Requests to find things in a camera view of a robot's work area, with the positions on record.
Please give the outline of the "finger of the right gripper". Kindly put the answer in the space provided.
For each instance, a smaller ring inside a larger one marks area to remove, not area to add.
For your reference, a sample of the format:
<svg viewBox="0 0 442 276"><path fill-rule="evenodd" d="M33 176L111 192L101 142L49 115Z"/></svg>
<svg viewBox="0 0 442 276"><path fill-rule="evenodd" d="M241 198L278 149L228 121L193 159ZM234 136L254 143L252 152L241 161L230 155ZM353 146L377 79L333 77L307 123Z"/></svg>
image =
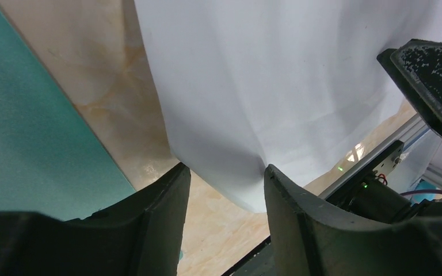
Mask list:
<svg viewBox="0 0 442 276"><path fill-rule="evenodd" d="M425 123L442 138L442 43L412 39L377 61Z"/></svg>

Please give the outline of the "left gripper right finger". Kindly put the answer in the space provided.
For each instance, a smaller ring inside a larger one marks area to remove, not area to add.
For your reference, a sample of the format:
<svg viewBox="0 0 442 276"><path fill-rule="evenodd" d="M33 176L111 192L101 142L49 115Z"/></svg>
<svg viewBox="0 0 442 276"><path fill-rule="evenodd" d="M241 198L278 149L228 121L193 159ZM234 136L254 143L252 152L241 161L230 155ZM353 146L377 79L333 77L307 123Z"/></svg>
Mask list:
<svg viewBox="0 0 442 276"><path fill-rule="evenodd" d="M277 275L442 275L442 217L363 218L274 165L265 169L264 194Z"/></svg>

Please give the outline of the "white paper sheet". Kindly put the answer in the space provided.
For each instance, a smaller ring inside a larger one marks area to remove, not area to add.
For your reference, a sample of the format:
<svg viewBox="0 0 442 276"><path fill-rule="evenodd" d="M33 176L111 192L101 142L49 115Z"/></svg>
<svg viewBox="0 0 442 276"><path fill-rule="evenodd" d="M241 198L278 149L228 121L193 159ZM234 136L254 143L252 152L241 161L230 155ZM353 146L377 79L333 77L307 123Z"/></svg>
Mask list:
<svg viewBox="0 0 442 276"><path fill-rule="evenodd" d="M172 154L264 212L264 170L304 186L393 116L377 61L442 42L442 1L136 1Z"/></svg>

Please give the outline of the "green file folder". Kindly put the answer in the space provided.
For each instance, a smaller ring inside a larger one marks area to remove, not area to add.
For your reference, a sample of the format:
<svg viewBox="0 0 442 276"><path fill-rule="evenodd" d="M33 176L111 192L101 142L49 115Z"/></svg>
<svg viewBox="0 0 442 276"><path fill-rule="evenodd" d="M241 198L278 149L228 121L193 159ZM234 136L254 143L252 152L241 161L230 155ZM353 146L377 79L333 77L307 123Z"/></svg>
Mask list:
<svg viewBox="0 0 442 276"><path fill-rule="evenodd" d="M133 193L0 11L0 211L82 219Z"/></svg>

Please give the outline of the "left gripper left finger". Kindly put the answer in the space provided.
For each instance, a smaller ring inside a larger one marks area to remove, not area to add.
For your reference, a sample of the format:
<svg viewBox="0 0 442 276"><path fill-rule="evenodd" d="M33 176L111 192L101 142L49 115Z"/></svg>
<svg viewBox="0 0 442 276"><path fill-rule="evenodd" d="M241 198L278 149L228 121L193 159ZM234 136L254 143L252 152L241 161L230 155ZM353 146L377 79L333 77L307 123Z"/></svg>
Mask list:
<svg viewBox="0 0 442 276"><path fill-rule="evenodd" d="M0 275L176 275L189 189L179 163L85 219L0 212Z"/></svg>

